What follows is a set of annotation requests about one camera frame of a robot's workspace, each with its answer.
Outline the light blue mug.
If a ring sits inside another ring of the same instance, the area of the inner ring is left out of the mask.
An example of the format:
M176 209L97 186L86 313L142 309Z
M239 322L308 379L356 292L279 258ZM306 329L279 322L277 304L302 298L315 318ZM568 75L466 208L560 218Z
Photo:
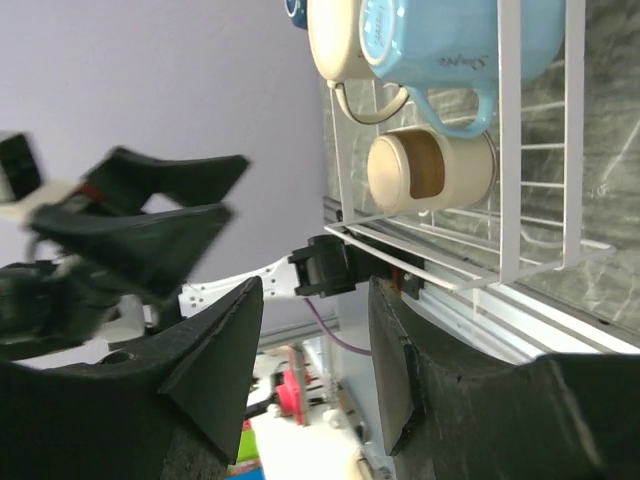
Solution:
M359 41L373 73L407 89L438 132L474 138L486 131L498 100L498 13L494 1L366 1ZM464 128L445 125L428 101L432 88L471 89L478 110Z

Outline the cream mug green inside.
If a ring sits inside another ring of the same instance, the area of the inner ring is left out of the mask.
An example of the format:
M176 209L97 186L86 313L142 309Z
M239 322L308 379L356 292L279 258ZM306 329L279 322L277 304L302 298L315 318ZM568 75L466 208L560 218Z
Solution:
M358 114L351 109L345 82L374 79L360 46L361 4L359 0L308 1L308 39L315 66L334 92L345 116L360 125L376 125L398 113L406 104L409 94L404 87L400 87L386 106L373 113Z

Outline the dark blue mug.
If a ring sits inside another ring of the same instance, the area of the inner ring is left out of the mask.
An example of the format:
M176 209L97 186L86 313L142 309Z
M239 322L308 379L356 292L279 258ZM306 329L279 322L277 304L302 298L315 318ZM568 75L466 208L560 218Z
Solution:
M284 6L292 24L299 28L307 29L307 1L306 0L285 0Z

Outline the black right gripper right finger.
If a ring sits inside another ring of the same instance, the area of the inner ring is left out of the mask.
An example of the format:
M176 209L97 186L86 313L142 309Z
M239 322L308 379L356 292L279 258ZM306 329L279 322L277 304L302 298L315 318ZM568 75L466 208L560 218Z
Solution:
M635 479L639 360L544 355L513 365L369 282L385 452L401 479Z

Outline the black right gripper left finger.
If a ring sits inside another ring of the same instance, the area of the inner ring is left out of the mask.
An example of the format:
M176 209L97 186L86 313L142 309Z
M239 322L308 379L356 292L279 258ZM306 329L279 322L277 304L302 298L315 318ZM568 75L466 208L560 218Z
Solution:
M100 363L1 365L5 479L222 479L263 315L259 278Z

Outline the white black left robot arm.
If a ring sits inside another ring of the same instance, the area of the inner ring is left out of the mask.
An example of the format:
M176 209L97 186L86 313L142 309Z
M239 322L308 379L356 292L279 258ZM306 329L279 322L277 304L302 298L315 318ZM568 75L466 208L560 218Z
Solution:
M1 269L1 355L51 368L194 316L240 283L189 275L233 218L242 155L166 160L112 149L83 177L45 179L22 134L1 144L1 215L30 235Z

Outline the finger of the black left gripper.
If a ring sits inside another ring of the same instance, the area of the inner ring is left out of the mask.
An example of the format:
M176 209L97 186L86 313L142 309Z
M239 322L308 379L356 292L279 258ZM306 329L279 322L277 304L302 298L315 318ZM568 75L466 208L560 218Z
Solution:
M111 205L143 205L154 194L206 205L222 201L248 167L242 155L162 160L117 147L85 176L83 187Z
M45 205L29 227L71 254L65 272L74 280L104 295L167 300L233 217L223 203L121 217Z

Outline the stainless steel cup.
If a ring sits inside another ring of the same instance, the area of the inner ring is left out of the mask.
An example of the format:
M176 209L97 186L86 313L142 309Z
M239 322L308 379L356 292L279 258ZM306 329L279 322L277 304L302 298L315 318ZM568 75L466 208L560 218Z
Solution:
M372 142L367 181L387 214L465 208L485 201L495 185L493 140L443 135L425 125L389 130Z

